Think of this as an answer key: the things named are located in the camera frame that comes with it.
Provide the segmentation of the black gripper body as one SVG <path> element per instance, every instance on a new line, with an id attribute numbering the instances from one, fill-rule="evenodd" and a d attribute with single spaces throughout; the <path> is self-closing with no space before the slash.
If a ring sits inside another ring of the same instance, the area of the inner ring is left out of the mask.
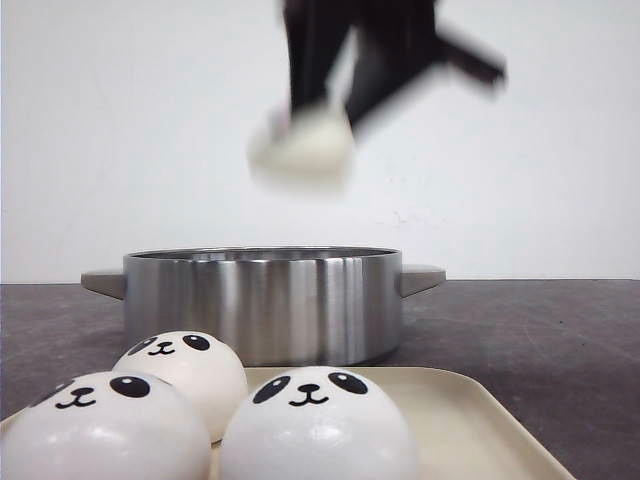
<path id="1" fill-rule="evenodd" d="M 378 36 L 398 38 L 405 33 L 424 38 L 425 68 L 420 74 L 434 66 L 452 65 L 484 85 L 506 79 L 504 63 L 437 31 L 433 1 L 360 1 L 356 26 L 358 31 L 373 31 Z"/>

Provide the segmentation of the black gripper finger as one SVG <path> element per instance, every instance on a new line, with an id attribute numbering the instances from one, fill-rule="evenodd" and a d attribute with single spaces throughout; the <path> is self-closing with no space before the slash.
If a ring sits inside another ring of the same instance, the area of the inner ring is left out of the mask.
<path id="1" fill-rule="evenodd" d="M 345 112 L 354 136 L 370 114 L 409 85 L 425 68 L 425 39 L 402 33 L 398 38 L 359 30 L 357 59 Z"/>
<path id="2" fill-rule="evenodd" d="M 290 111 L 326 99 L 326 81 L 351 28 L 355 1 L 284 1 Z"/>

